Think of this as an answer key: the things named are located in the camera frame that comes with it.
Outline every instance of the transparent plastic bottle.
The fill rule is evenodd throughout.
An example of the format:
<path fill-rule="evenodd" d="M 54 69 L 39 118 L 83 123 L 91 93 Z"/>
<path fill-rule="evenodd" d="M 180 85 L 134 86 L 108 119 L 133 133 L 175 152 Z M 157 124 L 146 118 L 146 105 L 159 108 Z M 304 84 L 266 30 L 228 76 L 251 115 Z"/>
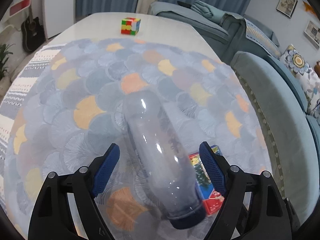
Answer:
<path fill-rule="evenodd" d="M 205 217 L 196 174 L 157 95 L 128 94 L 123 102 L 129 137 L 153 194 L 171 224 L 190 228 Z"/>

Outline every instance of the picture frame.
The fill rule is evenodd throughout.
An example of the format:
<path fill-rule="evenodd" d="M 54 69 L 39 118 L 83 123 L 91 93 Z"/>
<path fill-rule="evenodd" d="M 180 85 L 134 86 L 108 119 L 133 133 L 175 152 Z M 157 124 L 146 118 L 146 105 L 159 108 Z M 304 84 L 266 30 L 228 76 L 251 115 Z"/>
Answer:
<path fill-rule="evenodd" d="M 304 31 L 308 40 L 317 48 L 320 48 L 320 28 L 314 22 L 309 21 L 306 30 Z"/>
<path fill-rule="evenodd" d="M 297 3 L 298 0 L 280 0 L 276 10 L 291 19 Z"/>

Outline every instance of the blue gripper pad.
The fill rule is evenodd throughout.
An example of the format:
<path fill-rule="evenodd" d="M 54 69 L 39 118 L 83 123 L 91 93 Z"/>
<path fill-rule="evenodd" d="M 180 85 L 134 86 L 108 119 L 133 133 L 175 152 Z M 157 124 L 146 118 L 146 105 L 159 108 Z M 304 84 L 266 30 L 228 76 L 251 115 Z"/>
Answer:
<path fill-rule="evenodd" d="M 93 187 L 91 193 L 94 197 L 97 197 L 98 194 L 104 191 L 110 179 L 110 176 L 119 160 L 119 157 L 120 148 L 118 145 L 115 145 L 93 177 Z"/>
<path fill-rule="evenodd" d="M 200 144 L 199 156 L 204 165 L 204 168 L 211 180 L 211 183 L 216 191 L 224 195 L 227 191 L 225 176 L 219 168 L 217 162 L 211 155 L 212 150 L 206 147 L 206 143 Z"/>

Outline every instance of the floral pillow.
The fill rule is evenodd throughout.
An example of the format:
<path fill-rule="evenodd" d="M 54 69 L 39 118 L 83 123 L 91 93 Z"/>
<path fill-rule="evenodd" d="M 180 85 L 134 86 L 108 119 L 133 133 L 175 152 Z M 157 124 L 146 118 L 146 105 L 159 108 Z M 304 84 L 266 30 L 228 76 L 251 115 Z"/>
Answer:
<path fill-rule="evenodd" d="M 308 100 L 308 114 L 314 115 L 320 104 L 320 78 L 291 44 L 279 59 L 299 81 Z"/>

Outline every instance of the colorful puzzle cube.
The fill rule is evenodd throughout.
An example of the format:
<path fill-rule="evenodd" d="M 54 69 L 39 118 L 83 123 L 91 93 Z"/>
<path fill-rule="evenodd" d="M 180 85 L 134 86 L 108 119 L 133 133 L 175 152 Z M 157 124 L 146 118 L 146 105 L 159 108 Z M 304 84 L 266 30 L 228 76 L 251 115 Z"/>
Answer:
<path fill-rule="evenodd" d="M 125 18 L 121 23 L 121 33 L 136 35 L 139 31 L 141 19 L 138 18 Z"/>

